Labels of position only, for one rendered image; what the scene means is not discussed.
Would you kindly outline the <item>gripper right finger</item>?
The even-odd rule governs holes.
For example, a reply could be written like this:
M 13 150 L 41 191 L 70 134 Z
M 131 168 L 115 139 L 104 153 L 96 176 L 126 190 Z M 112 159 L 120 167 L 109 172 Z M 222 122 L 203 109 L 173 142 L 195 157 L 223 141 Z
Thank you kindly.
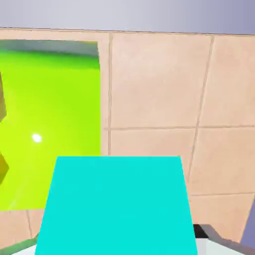
M 255 255 L 255 249 L 222 238 L 208 224 L 193 224 L 198 255 Z

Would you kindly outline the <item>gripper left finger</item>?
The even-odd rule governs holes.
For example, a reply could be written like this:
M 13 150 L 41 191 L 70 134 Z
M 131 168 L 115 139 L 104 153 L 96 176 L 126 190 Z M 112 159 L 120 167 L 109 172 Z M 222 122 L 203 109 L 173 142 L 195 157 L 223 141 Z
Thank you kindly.
M 35 255 L 38 235 L 9 247 L 0 249 L 0 255 Z

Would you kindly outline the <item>small cyan cube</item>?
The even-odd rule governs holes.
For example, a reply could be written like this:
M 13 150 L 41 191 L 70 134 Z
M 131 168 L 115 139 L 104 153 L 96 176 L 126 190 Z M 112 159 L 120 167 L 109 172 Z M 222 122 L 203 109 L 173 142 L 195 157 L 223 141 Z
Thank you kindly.
M 60 156 L 35 255 L 197 255 L 180 157 Z

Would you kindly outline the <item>small orange cube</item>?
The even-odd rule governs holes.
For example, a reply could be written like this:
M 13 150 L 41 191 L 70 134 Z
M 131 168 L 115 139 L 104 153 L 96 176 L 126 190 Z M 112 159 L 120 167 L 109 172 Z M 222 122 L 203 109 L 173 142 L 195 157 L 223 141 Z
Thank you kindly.
M 9 166 L 3 157 L 3 155 L 0 153 L 0 185 L 2 184 L 7 172 L 9 170 Z

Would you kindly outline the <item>small brown cube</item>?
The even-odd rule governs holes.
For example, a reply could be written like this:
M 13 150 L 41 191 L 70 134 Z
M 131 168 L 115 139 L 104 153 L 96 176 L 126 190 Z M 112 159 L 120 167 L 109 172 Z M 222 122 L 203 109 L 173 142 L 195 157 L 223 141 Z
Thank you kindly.
M 2 77 L 0 72 L 0 122 L 6 117 L 6 105 L 3 92 Z

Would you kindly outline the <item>large lime green box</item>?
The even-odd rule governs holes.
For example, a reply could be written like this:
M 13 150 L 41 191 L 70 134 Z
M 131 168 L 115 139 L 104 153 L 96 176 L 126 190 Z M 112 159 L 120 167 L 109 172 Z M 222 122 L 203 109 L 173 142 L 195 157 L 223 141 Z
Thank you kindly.
M 59 156 L 98 156 L 101 86 L 95 41 L 0 39 L 9 170 L 0 211 L 45 207 Z

